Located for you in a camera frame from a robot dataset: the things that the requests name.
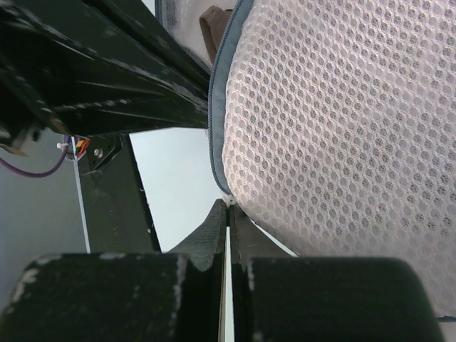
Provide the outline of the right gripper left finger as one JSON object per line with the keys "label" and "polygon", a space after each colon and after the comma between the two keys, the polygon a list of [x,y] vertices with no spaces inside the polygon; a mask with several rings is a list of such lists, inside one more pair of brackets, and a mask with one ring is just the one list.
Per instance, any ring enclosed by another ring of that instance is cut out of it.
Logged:
{"label": "right gripper left finger", "polygon": [[49,254],[1,313],[3,341],[222,341],[227,206],[167,253]]}

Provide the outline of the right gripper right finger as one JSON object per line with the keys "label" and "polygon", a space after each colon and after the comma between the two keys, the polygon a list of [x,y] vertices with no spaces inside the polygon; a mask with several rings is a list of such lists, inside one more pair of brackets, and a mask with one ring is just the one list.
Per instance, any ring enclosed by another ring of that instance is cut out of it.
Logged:
{"label": "right gripper right finger", "polygon": [[378,257],[293,257],[229,211],[236,341],[442,341],[417,274]]}

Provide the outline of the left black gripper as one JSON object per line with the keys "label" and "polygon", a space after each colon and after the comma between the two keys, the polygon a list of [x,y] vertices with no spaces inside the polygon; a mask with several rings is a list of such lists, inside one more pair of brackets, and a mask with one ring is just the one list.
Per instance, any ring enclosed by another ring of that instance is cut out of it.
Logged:
{"label": "left black gripper", "polygon": [[1,147],[206,128],[209,71],[141,1],[1,3]]}

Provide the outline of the beige bra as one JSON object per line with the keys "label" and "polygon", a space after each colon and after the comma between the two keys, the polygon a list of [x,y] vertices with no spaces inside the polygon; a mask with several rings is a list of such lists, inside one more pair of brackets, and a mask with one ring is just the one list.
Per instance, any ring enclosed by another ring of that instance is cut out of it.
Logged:
{"label": "beige bra", "polygon": [[204,46],[209,56],[210,68],[214,65],[214,60],[232,12],[232,9],[222,9],[211,5],[199,17],[199,25]]}

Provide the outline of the white mesh laundry bag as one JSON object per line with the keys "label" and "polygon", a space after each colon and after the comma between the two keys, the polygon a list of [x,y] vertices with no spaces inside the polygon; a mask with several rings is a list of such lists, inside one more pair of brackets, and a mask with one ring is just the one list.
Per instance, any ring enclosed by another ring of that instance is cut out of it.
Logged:
{"label": "white mesh laundry bag", "polygon": [[209,63],[199,18],[232,9],[209,83],[228,198],[299,256],[394,257],[455,320],[455,3],[158,1]]}

